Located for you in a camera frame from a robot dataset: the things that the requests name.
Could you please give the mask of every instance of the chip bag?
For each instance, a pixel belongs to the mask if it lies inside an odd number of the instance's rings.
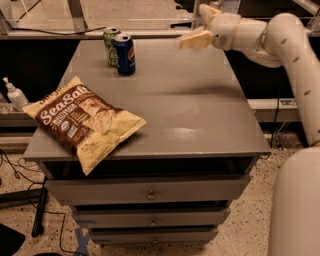
[[[72,148],[85,175],[146,123],[106,103],[78,77],[23,111]]]

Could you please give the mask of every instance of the terrazzo floor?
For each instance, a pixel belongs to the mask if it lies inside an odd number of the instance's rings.
[[[80,229],[71,216],[68,206],[60,205],[49,193],[46,211],[65,213],[62,232],[63,250],[79,251],[85,255],[101,256],[266,256],[272,194],[276,175],[282,163],[292,154],[303,148],[303,139],[299,132],[286,132],[281,139],[284,150],[274,146],[268,159],[260,159],[252,169],[251,181],[239,199],[231,203],[231,213],[219,226],[219,233],[208,243],[159,243],[147,245],[97,245],[87,236],[86,229]],[[12,164],[27,166],[26,170],[15,166],[16,170],[29,179],[42,182],[43,174],[33,163],[20,159],[22,154],[9,153]],[[0,194],[26,190],[30,182],[24,178],[16,179],[13,169],[4,160],[1,166],[2,185]],[[21,232],[26,236],[22,247],[15,254],[36,255],[55,252],[61,255],[78,255],[61,250],[60,232],[64,215],[45,213],[43,217],[44,232],[36,238],[31,236],[36,209],[28,204],[0,209],[0,223]]]

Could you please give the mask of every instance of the can lid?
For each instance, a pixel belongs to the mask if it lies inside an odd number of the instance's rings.
[[[115,34],[115,33],[119,33],[120,30],[116,27],[107,27],[104,32],[108,33],[108,34]]]
[[[131,39],[131,36],[130,35],[127,35],[127,34],[118,34],[114,37],[114,39],[118,42],[127,42]]]

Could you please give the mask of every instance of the hand sanitizer bottle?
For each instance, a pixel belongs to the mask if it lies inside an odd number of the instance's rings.
[[[6,83],[8,89],[8,98],[11,100],[14,107],[18,111],[23,111],[22,108],[29,104],[28,99],[19,88],[16,88],[12,83],[9,83],[7,77],[3,78],[3,81]]]

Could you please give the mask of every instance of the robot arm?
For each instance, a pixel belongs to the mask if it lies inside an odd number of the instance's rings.
[[[295,96],[309,148],[288,158],[276,180],[269,256],[318,256],[320,212],[320,63],[301,21],[291,14],[269,23],[201,5],[206,27],[179,39],[180,48],[237,50],[267,67],[283,65]]]

